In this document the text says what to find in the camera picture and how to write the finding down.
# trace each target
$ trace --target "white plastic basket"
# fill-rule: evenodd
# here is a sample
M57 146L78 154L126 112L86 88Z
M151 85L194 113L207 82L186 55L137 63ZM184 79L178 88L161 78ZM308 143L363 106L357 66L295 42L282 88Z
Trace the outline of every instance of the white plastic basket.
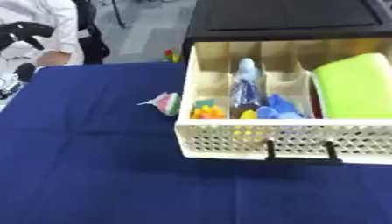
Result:
M390 38L196 44L175 127L183 154L189 158L263 160L273 151L276 158L328 159L334 150L346 163L392 164L392 120L190 119L194 103L201 99L214 98L218 106L229 111L231 77L243 57L257 60L259 66L264 64L267 82L276 83L267 87L269 94L302 95L298 103L310 113L308 87L298 84L306 83L301 80L308 79L306 70L361 53L380 52L389 57L391 46ZM287 77L278 79L269 71L299 78L286 82Z

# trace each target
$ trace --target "yellow toy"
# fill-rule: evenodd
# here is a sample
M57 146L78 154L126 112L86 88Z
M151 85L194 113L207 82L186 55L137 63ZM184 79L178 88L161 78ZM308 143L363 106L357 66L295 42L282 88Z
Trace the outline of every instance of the yellow toy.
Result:
M224 119L225 112L217 106L209 107L204 105L202 108L196 108L191 115L191 119Z
M249 109L241 114L240 119L257 119L257 113Z

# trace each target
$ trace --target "table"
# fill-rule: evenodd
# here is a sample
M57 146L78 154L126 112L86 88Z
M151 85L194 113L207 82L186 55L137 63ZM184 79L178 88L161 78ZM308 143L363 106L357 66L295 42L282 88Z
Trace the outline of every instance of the table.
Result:
M184 73L41 70L0 114L0 222L391 223L392 166L183 157L174 118L136 104L181 91Z

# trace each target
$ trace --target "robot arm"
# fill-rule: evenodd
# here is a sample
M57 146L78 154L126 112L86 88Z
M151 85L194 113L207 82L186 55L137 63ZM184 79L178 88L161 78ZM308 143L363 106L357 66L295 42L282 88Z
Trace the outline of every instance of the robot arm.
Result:
M38 50L43 50L44 47L33 36L50 38L53 32L52 27L37 23L0 24L0 51L18 41L24 41Z

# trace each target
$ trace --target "white shirt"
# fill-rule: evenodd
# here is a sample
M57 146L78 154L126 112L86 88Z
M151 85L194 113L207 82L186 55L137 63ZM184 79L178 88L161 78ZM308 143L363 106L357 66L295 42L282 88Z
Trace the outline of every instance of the white shirt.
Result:
M84 57L78 40L78 16L72 0L0 0L0 24L36 22L55 28L50 38L36 39L44 51L25 42L17 42L0 52L0 74L14 71L20 64L31 62L44 52L71 53L68 65L80 65Z

